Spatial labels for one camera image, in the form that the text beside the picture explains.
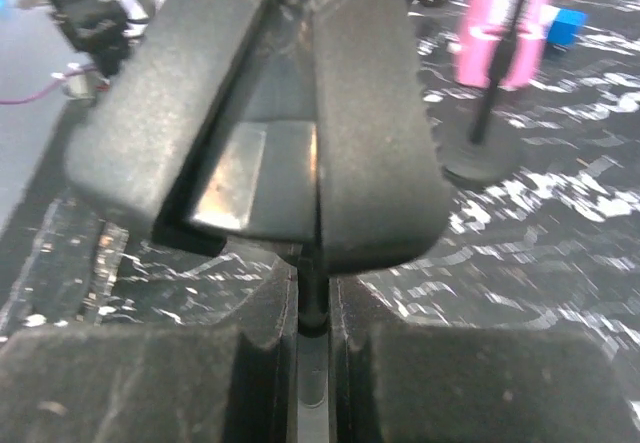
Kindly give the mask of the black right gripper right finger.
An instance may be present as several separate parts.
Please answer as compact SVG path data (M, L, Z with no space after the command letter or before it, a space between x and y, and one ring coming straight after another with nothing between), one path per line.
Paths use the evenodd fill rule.
M336 442L635 442L639 422L587 338L412 323L356 278L329 290Z

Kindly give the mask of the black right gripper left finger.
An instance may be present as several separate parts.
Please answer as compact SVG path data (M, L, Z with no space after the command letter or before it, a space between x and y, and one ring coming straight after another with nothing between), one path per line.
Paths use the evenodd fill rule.
M42 326L1 350L5 442L292 442L298 290L277 262L209 325Z

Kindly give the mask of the black round-base stand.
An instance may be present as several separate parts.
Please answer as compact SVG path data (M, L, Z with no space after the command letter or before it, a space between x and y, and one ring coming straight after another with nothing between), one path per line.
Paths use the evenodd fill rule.
M447 226L408 0L165 0L69 141L70 183L109 220L293 264L307 333L335 275L426 253Z
M494 50L488 69L488 86L482 91L474 116L447 123L440 161L444 176L463 189L494 185L519 168L517 134L496 119L495 106L504 88L501 81L510 69L517 48L519 19L526 0L517 0L507 31Z

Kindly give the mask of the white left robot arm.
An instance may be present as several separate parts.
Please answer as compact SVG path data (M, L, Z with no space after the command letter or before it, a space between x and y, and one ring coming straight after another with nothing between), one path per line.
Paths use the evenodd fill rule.
M118 73L130 55L132 25L146 25L155 16L156 0L136 0L145 15L135 18L121 0L48 0L51 16L71 45L88 54L105 77Z

